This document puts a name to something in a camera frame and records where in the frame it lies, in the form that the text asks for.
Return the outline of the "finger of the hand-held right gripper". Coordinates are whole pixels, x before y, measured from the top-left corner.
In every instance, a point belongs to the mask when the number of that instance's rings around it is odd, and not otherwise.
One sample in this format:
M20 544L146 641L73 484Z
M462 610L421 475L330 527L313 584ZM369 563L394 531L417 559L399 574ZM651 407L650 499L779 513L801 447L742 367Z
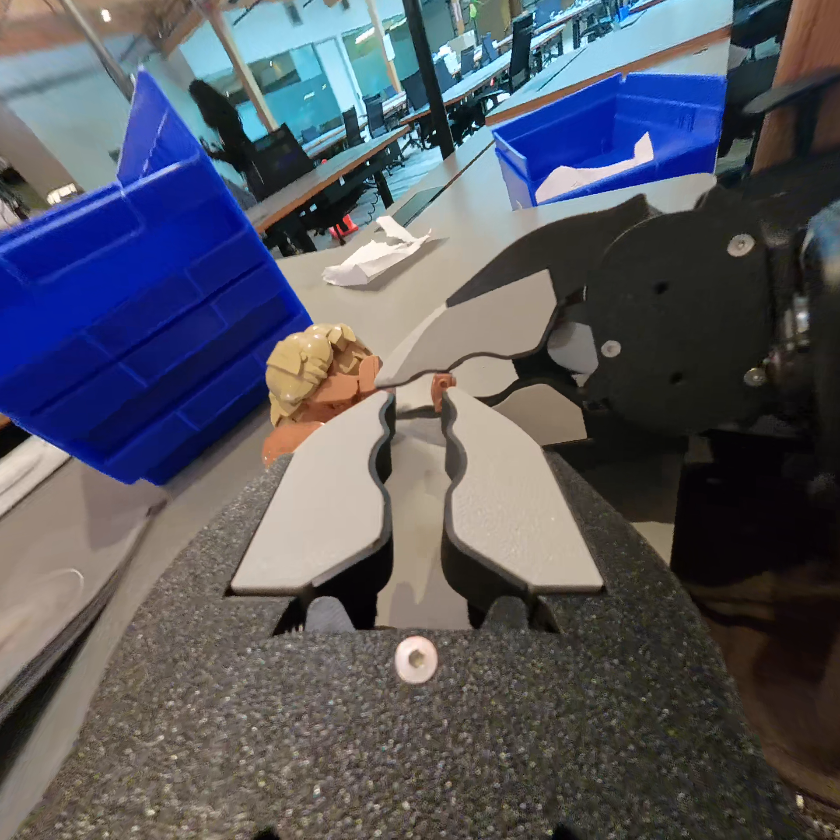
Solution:
M497 396L518 381L513 362L478 356L454 368L457 386L475 398ZM543 447L587 438L582 410L550 385L526 385L504 397L495 410Z
M465 301L445 303L384 360L375 385L405 385L429 373L449 372L480 355L513 360L530 354L545 343L558 310L547 269Z

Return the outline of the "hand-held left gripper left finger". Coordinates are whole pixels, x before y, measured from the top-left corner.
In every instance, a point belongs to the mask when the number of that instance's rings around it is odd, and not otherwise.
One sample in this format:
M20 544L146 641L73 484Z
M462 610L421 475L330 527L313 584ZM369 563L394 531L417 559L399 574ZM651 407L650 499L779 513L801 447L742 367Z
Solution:
M393 393L376 392L294 452L230 582L234 595L300 595L392 537Z

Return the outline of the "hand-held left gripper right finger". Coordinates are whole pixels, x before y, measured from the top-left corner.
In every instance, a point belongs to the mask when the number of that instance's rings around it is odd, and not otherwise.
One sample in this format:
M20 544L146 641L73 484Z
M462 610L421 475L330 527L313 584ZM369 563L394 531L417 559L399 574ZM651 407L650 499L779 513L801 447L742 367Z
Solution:
M500 583L528 595L594 593L604 585L543 448L520 426L458 387L442 398L444 532L480 568L445 571L463 595Z

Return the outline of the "tan brown brick toy figure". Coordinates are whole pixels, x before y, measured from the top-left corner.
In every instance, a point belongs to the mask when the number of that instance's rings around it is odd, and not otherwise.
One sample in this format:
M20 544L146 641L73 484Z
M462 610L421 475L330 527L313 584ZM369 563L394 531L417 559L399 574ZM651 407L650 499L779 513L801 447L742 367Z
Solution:
M381 367L381 358L341 322L315 323L279 341L266 366L272 431L261 452L265 467L374 393Z

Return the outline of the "grey instruction booklet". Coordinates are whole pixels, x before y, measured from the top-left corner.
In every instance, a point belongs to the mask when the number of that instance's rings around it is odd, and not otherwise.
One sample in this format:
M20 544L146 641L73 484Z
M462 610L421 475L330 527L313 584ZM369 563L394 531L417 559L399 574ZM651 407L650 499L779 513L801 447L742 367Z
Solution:
M166 504L162 499L143 510L105 572L52 570L29 584L21 601L2 606L2 723L97 621Z

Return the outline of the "grey desk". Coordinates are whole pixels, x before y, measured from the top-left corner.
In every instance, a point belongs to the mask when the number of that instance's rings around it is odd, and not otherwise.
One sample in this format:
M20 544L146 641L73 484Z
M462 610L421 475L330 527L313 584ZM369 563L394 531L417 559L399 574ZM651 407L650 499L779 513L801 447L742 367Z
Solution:
M491 140L469 141L395 205L446 187L409 225L432 241L395 277L353 292L328 287L322 268L338 251L282 260L283 273L315 319L358 328L387 356L449 294L535 213L511 213ZM444 438L439 418L423 416L431 376L396 393L392 491L394 569L377 596L374 631L393 647L411 632L467 633L467 606L440 567ZM302 782L292 759L266 750L268 712L246 701L252 677L283 676L305 633L273 635L283 598L225 595L233 574L223 560L249 538L275 474L259 462L266 411L250 416L165 489L122 486L88 467L69 466L2 524L2 561L23 585L23 563L54 561L91 583L106 560L119 560L96 620L2 727L2 838L251 838L277 826L303 797L304 810L338 797L338 815L309 819L302 837L344 827L355 794L336 782L338 759Z

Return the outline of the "torn white paper bag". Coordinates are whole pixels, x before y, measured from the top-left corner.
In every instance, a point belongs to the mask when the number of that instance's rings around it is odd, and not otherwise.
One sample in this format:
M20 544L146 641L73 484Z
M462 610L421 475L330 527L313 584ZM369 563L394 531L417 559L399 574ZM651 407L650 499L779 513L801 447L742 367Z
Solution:
M386 271L413 257L433 234L430 228L425 235L415 236L390 215L380 216L376 222L385 238L362 245L338 265L327 266L322 271L326 284L343 288L366 287Z

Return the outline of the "white paper sheet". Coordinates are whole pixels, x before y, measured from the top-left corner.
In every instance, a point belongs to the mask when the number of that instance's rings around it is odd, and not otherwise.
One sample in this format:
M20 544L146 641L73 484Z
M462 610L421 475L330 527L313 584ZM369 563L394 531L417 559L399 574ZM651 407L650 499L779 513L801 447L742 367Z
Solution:
M556 167L535 192L535 203L546 203L572 193L583 187L620 175L639 166L651 163L655 158L653 142L646 132L633 147L633 156L624 161L596 167Z

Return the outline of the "small blue storage bin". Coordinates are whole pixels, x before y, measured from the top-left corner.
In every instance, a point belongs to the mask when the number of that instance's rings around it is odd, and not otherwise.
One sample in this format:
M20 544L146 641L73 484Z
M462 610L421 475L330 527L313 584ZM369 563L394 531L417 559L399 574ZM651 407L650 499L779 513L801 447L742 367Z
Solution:
M683 175L712 174L727 80L721 76L616 74L492 131L511 209L559 203ZM556 167L596 167L629 159L649 132L654 160L536 204Z

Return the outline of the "long wooden table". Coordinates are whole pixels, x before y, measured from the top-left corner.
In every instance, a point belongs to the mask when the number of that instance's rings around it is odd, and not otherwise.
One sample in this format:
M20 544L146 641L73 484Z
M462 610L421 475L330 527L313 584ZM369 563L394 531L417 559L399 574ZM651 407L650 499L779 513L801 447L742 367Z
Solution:
M733 1L649 5L623 26L542 70L486 117L492 128L615 74L706 75L728 71Z
M283 256L311 253L317 249L312 234L336 229L345 244L350 227L344 222L373 186L376 201L384 209L395 203L386 179L391 165L401 161L412 133L410 121L392 131L356 145L317 163L295 181L270 194L247 211L247 217L268 250Z

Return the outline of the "black office chair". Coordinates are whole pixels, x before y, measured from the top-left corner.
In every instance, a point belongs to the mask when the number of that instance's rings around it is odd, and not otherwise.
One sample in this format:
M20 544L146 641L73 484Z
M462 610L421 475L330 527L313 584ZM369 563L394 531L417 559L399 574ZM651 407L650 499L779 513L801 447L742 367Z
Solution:
M246 173L248 188L258 203L269 199L316 168L286 124L252 143L251 163ZM363 176L351 182L328 185L291 213L264 228L268 248L278 247L283 256L316 250L311 231L324 232L342 222L358 204L365 190Z

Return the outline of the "wooden pillar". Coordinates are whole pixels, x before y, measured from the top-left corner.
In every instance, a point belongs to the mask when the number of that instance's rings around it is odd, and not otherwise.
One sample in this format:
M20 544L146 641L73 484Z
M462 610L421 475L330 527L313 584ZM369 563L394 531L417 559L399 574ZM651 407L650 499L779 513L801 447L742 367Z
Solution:
M839 2L793 1L773 88L780 88L814 76L820 70L839 67ZM795 113L778 108L763 120L752 171L780 165L794 153ZM822 100L815 127L812 152L838 148L839 90L828 89Z

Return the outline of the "person's brown jacket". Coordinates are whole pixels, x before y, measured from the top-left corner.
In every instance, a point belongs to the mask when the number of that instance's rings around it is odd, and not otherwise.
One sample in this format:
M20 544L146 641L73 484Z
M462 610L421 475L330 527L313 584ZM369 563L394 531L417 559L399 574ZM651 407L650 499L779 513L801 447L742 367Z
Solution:
M792 437L714 431L679 478L670 565L707 622L770 764L839 803L838 476Z

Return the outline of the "white curved board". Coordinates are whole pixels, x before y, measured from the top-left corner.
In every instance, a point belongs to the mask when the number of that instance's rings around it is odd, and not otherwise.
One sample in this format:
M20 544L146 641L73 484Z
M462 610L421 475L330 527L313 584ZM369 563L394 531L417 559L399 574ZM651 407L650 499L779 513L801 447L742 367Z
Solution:
M71 456L35 436L29 436L1 457L1 517L37 489Z

